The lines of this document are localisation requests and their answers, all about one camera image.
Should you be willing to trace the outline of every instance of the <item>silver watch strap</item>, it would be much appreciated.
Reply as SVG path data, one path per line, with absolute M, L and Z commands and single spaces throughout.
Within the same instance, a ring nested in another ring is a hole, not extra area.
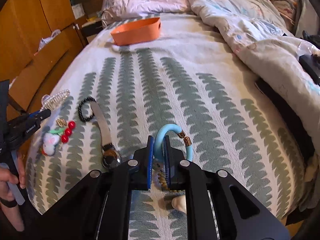
M 90 107 L 98 121 L 98 125 L 101 132 L 101 145 L 105 146 L 107 144 L 110 144 L 111 143 L 110 129 L 100 106 L 98 105 L 97 102 L 90 102 Z

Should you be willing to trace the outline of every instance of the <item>white plush toy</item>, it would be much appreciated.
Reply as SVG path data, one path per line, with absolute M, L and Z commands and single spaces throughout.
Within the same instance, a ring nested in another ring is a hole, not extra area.
M 171 201 L 172 207 L 178 211 L 183 213 L 187 213 L 187 202 L 186 202 L 186 195 L 181 195 L 179 197 L 175 197 Z
M 58 134 L 46 133 L 43 138 L 42 154 L 54 155 L 55 146 L 59 143 L 60 136 Z

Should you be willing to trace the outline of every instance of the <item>wooden cabinet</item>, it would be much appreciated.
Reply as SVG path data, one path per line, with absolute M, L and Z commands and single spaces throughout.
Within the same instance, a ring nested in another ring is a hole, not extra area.
M 85 23 L 87 23 L 87 16 L 86 15 L 75 20 L 76 32 L 78 33 L 78 36 L 79 36 L 81 43 L 82 43 L 82 46 L 84 46 L 84 47 L 88 44 L 87 39 L 82 34 L 82 25 Z
M 51 30 L 42 11 L 40 0 L 12 0 L 13 14 L 31 54 L 39 48 L 41 38 L 49 37 Z
M 74 22 L 69 0 L 7 0 L 1 9 L 0 80 L 14 80 L 9 94 L 22 109 L 39 110 L 83 49 Z M 38 51 L 41 38 L 56 29 L 61 33 Z
M 40 0 L 51 31 L 63 30 L 75 21 L 69 0 Z

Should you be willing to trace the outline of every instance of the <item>drawer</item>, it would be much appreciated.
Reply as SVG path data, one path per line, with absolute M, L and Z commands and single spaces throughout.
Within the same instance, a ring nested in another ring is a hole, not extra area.
M 102 21 L 100 20 L 92 24 L 90 24 L 90 22 L 86 23 L 84 26 L 82 26 L 81 32 L 84 37 L 89 37 L 98 34 L 102 30 Z
M 81 52 L 83 46 L 81 41 L 77 35 L 76 30 L 73 29 L 73 26 L 69 26 L 62 32 L 65 34 L 70 41 L 72 46 L 68 49 L 68 51 L 63 54 L 62 58 L 58 60 L 58 62 L 53 66 L 50 72 L 45 77 L 45 81 L 41 84 L 41 87 L 37 90 L 34 95 L 27 112 L 32 113 L 41 108 L 41 98 L 43 95 L 50 95 L 53 88 L 56 86 L 62 75 L 68 69 L 69 65 L 72 63 L 74 58 Z
M 32 61 L 21 71 L 9 90 L 10 96 L 27 110 L 30 102 L 51 69 L 71 47 L 65 32 L 37 52 Z

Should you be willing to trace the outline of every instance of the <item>orange basket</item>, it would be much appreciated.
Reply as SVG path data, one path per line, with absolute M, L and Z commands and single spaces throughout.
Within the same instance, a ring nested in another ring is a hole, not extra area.
M 153 41 L 160 35 L 160 18 L 150 18 L 125 23 L 115 28 L 111 35 L 118 46 Z

